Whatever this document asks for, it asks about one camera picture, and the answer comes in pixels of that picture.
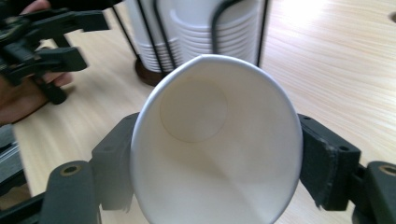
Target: human hand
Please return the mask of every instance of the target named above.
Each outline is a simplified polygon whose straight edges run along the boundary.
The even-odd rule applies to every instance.
[[[35,0],[21,14],[50,8],[47,0]],[[47,83],[53,81],[56,86],[72,82],[70,73],[47,73],[43,76]],[[34,113],[48,99],[30,79],[25,78],[19,86],[10,85],[0,75],[0,125],[15,123]]]

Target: black plastic part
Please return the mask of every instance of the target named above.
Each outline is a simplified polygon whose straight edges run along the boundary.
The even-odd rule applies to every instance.
[[[130,151],[137,117],[132,114],[120,121],[92,151],[96,195],[104,210],[129,210],[131,205]]]
[[[44,193],[0,212],[1,224],[36,224],[44,201]]]
[[[359,167],[361,151],[314,119],[299,115],[304,136],[300,179],[317,206],[345,211],[348,184]]]
[[[360,165],[357,172],[352,174],[348,184],[349,200],[355,204],[352,218],[354,223],[376,223],[373,207],[364,186],[365,176],[366,168]]]
[[[110,29],[102,11],[93,10],[75,13],[78,26],[84,32],[103,31]]]
[[[71,161],[50,174],[40,224],[54,223],[99,223],[92,168],[86,161]]]
[[[78,48],[41,49],[37,55],[44,64],[54,64],[51,72],[77,72],[88,67]]]
[[[364,183],[377,223],[396,223],[396,165],[370,162]]]

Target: white paper cup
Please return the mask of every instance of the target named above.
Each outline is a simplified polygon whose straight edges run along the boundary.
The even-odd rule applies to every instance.
[[[149,223],[274,223],[297,187],[303,136],[270,76],[204,55],[157,85],[131,150],[132,184]]]

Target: finger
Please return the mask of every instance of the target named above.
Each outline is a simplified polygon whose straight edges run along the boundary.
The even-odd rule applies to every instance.
[[[63,73],[53,80],[55,86],[61,87],[67,85],[73,81],[73,76],[71,73]]]
[[[27,6],[21,14],[34,12],[38,10],[44,10],[50,8],[50,2],[47,0],[35,0],[32,4]]]

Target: table surface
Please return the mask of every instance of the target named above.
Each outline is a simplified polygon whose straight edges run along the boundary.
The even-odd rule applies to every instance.
[[[128,22],[124,4],[118,6]],[[272,1],[262,69],[310,116],[362,151],[361,163],[396,163],[396,11],[391,0]],[[68,35],[90,67],[75,73],[61,105],[45,105],[15,125],[30,191],[45,190],[50,172],[92,149],[125,116],[140,111],[152,87],[134,71],[111,11],[111,31]],[[277,223],[350,223],[346,212],[320,211],[300,184]],[[129,213],[102,213],[104,223],[147,223],[136,199]]]

